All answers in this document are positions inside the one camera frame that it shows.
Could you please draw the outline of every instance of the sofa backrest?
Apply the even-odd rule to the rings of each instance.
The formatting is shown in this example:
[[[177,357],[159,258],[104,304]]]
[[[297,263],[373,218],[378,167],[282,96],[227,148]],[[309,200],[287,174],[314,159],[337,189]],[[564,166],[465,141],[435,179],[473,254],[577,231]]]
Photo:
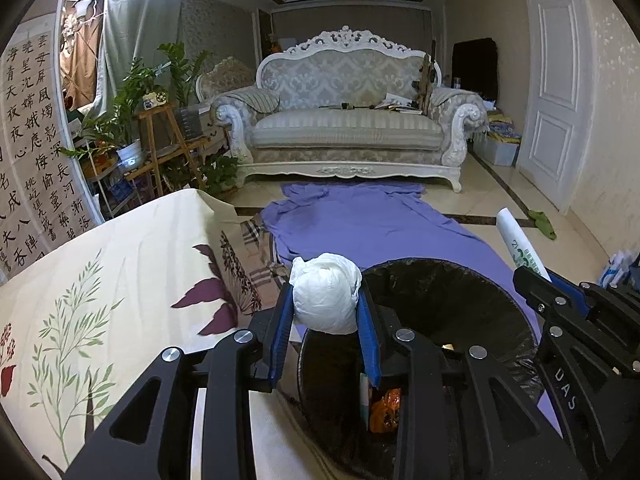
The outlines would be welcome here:
[[[256,83],[278,93],[280,110],[341,103],[368,106],[382,101],[387,92],[415,99],[412,83],[420,79],[424,56],[368,30],[343,27],[265,58]]]

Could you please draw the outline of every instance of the wooden stool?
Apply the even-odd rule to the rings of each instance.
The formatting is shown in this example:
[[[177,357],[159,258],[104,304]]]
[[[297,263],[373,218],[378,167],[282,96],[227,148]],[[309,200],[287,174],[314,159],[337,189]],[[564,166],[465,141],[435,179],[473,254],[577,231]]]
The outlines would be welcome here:
[[[158,159],[158,152],[156,152],[156,138],[154,136],[154,121],[153,116],[158,114],[166,114],[169,119],[169,124],[171,124],[171,128],[174,136],[177,138],[178,143],[180,144],[180,149],[176,152],[171,153],[170,155],[162,157],[162,159]],[[160,164],[171,160],[172,158],[180,155],[181,153],[187,158],[187,162],[189,163],[189,168],[191,169],[191,173],[196,177],[198,181],[198,186],[200,189],[204,189],[204,181],[202,179],[202,175],[200,174],[200,170],[196,166],[196,163],[193,161],[193,157],[191,156],[190,151],[194,148],[198,148],[202,146],[207,139],[199,139],[195,142],[187,144],[182,136],[182,132],[178,127],[178,123],[175,120],[173,107],[170,104],[165,104],[162,106],[158,106],[156,108],[151,108],[151,110],[145,110],[140,112],[140,114],[136,117],[137,120],[145,120],[146,123],[146,135],[149,142],[149,150],[151,151],[151,163],[145,164],[142,168],[138,170],[133,170],[127,174],[127,180],[133,180],[137,176],[146,173],[147,171],[154,170],[154,174],[156,176],[156,187],[158,188],[158,196],[163,196],[162,192],[162,177],[160,175]]]

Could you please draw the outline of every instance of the calligraphy scroll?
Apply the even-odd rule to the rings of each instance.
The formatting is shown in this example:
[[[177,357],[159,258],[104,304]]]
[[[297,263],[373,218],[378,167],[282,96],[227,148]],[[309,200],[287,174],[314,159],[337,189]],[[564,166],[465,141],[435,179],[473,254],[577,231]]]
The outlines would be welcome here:
[[[20,25],[0,60],[0,279],[94,227],[58,95],[55,14]]]

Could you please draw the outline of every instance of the crumpled white tissue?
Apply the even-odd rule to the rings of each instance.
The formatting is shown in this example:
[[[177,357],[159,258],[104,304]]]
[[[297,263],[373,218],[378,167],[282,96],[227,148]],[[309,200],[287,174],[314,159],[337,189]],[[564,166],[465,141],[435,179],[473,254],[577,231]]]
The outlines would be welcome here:
[[[339,254],[324,253],[308,262],[294,259],[289,283],[296,322],[328,334],[356,332],[361,282],[360,269]]]

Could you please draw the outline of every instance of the white flower pot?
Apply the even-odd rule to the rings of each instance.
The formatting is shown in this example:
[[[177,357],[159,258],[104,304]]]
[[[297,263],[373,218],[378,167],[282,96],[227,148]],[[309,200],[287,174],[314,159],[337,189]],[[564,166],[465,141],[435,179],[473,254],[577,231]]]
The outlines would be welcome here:
[[[142,153],[140,139],[133,144],[118,150],[118,157],[122,161],[125,171],[135,170],[144,164],[145,157]]]

